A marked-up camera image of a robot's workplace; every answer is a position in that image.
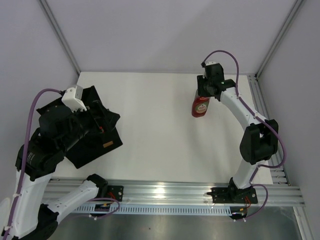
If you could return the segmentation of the red dish soap bottle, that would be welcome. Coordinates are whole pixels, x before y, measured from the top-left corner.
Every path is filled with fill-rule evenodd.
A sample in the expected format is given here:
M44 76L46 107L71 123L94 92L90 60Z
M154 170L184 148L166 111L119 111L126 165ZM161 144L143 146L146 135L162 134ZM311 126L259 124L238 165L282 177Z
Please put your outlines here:
M196 96L192 103L191 115L195 118L203 117L209 107L210 98Z

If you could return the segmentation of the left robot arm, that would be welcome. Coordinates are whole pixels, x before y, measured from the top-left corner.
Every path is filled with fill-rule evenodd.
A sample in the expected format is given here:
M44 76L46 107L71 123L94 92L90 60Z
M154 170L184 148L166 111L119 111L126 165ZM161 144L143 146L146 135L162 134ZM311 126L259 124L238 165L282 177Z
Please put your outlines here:
M44 203L43 196L64 159L81 168L122 145L116 128L120 115L97 99L86 101L85 108L76 111L57 99L38 113L39 126L27 134L17 155L16 193L1 230L3 240L46 240L82 204L119 202L107 180L95 173L57 200Z

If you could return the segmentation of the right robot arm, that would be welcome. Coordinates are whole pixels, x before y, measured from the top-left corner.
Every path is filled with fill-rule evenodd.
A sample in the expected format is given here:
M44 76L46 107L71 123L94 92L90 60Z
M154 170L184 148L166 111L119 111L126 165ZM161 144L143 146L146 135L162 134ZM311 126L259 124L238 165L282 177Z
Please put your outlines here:
M264 165L278 151L276 134L279 125L268 120L249 107L242 99L237 84L225 79L219 63L202 63L204 74L197 76L197 92L200 97L213 97L226 106L243 128L239 145L241 163L230 178L227 187L213 187L208 194L215 204L257 204L256 190L252 182L259 166Z

